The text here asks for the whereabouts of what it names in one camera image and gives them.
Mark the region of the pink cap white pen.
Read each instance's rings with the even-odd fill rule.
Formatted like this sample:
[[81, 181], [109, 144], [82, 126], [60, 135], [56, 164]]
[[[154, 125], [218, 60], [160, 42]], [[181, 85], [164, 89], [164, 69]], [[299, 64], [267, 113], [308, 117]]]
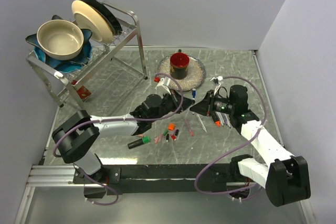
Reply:
[[203, 121], [202, 121], [200, 115], [199, 115], [199, 114], [196, 114], [196, 117], [197, 117], [197, 119], [198, 119], [198, 121], [199, 121], [199, 123], [200, 123], [202, 129], [204, 130], [204, 132], [207, 133], [207, 129], [206, 129], [206, 127], [205, 127], [205, 125], [204, 125], [204, 123], [203, 123]]

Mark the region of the orange cap black highlighter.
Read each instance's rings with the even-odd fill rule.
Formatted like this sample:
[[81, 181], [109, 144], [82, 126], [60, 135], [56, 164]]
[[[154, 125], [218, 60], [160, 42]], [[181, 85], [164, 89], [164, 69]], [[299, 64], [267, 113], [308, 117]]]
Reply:
[[212, 113], [211, 113], [211, 116], [212, 116], [212, 119], [213, 119], [214, 123], [215, 123], [218, 127], [220, 127], [220, 126], [221, 126], [221, 121], [220, 121], [218, 115], [217, 115], [215, 112], [212, 112]]

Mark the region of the green cap black highlighter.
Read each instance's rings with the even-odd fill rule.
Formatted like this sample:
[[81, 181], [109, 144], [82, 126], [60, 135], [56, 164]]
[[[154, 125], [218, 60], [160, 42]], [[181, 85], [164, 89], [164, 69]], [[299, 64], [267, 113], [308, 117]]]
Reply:
[[138, 140], [135, 140], [131, 143], [128, 144], [128, 149], [133, 149], [133, 148], [136, 148], [136, 147], [139, 147], [141, 145], [144, 145], [146, 143], [149, 143], [151, 141], [150, 137], [149, 136], [145, 136], [143, 138], [140, 138]]

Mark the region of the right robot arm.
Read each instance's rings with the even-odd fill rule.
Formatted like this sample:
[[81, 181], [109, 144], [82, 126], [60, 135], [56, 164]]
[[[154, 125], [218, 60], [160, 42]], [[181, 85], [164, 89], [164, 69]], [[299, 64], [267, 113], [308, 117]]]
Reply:
[[202, 116], [215, 112], [227, 114], [231, 126], [264, 160], [261, 164], [249, 155], [233, 157], [229, 169], [233, 180], [249, 178], [256, 182], [266, 190], [268, 199], [276, 207], [310, 198], [307, 161], [287, 151], [265, 129], [259, 117], [248, 107], [245, 86], [231, 86], [226, 97], [210, 90], [190, 110]]

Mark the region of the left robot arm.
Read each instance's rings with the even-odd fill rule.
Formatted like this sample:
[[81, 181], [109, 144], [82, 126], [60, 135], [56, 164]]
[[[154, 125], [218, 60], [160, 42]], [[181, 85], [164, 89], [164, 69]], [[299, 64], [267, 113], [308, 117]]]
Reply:
[[135, 136], [151, 129], [153, 122], [181, 113], [194, 105], [175, 90], [162, 96], [151, 94], [133, 111], [122, 116], [98, 117], [80, 110], [52, 133], [57, 151], [66, 164], [75, 164], [93, 183], [104, 177], [104, 169], [98, 156], [90, 149], [93, 143], [108, 136]]

